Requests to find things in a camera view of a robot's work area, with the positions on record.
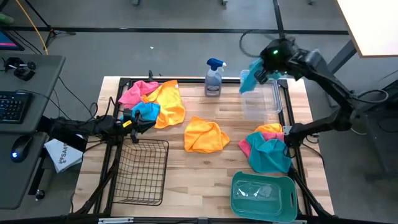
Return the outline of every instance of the wire basket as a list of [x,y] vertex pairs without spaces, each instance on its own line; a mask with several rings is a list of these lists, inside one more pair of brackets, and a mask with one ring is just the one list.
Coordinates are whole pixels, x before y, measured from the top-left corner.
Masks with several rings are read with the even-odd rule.
[[161,140],[123,141],[113,203],[162,203],[169,143]]

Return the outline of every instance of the spray bottle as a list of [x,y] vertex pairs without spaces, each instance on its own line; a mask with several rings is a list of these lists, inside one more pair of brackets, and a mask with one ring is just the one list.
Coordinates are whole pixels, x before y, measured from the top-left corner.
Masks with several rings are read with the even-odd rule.
[[219,96],[222,84],[221,72],[224,71],[223,67],[226,66],[226,63],[222,60],[211,58],[207,60],[207,64],[210,65],[210,69],[205,78],[205,95]]

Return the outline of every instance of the blue spray nozzle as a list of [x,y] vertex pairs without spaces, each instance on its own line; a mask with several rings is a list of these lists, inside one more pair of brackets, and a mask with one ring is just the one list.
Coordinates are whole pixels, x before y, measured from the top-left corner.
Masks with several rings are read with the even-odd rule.
[[207,60],[207,64],[210,65],[210,68],[213,71],[216,71],[218,67],[226,66],[225,62],[223,62],[222,60],[215,59],[215,58],[211,58],[211,59]]

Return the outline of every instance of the yellow towel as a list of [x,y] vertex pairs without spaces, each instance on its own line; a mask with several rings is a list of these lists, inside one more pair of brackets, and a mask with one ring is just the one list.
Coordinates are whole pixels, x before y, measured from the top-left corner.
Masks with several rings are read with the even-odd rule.
[[184,148],[187,152],[211,153],[223,150],[229,137],[218,124],[192,117],[184,131]]
[[145,103],[154,102],[160,105],[160,113],[156,119],[155,128],[165,128],[182,123],[185,118],[185,108],[181,102],[180,90],[176,80],[163,83],[149,96],[143,95]]
[[275,123],[275,124],[265,124],[258,126],[254,132],[262,132],[262,133],[283,133],[284,130],[282,129],[282,125]]

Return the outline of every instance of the microfiber cloth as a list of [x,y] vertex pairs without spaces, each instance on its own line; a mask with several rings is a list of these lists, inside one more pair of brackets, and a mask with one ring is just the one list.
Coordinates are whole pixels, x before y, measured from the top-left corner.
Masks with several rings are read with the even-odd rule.
[[[239,93],[242,94],[247,91],[253,91],[254,88],[257,85],[257,80],[254,77],[254,74],[257,72],[262,72],[264,70],[263,67],[263,61],[261,58],[255,59],[250,65],[249,65],[249,74],[243,76],[243,82],[241,84],[241,87],[239,88]],[[267,75],[268,78],[271,79],[278,79],[282,75],[279,72],[274,72],[272,74]]]
[[252,147],[249,164],[254,171],[260,173],[289,171],[292,159],[285,156],[287,146],[284,142],[279,139],[266,141],[260,132],[248,135],[246,140]]
[[146,83],[142,80],[136,81],[133,86],[120,97],[119,103],[122,103],[125,108],[132,109],[138,103],[142,102],[142,95],[152,93],[158,87],[158,82]]
[[[285,141],[284,139],[284,134],[283,133],[262,133],[262,137],[264,138],[265,141],[268,141],[270,139],[279,139],[282,142]],[[250,152],[251,152],[251,146],[250,144],[246,141],[246,139],[243,139],[238,143],[238,146],[241,148],[244,156],[246,158],[249,158]]]
[[133,107],[131,117],[134,118],[136,111],[139,111],[142,118],[149,121],[156,121],[157,115],[159,115],[160,105],[156,103],[143,103],[140,102]]
[[274,123],[274,124],[265,124],[265,125],[261,125],[258,126],[256,128],[256,130],[254,130],[253,132],[267,132],[267,133],[283,133],[284,130],[282,128],[282,125],[278,124],[278,123]]
[[163,83],[149,96],[143,95],[145,103],[160,105],[160,113],[156,119],[155,128],[165,128],[170,125],[182,123],[185,119],[185,108],[182,105],[178,82],[171,80]]
[[192,117],[184,131],[184,149],[187,152],[211,153],[223,150],[229,137],[218,124]]
[[254,77],[254,74],[257,71],[261,71],[263,69],[262,68],[262,59],[258,58],[255,61],[253,61],[250,64],[249,69],[250,69],[249,74],[245,75],[245,77],[243,77],[243,82],[241,84],[241,87],[239,88],[240,94],[247,92],[247,91],[253,91],[253,89],[256,87],[257,80]]

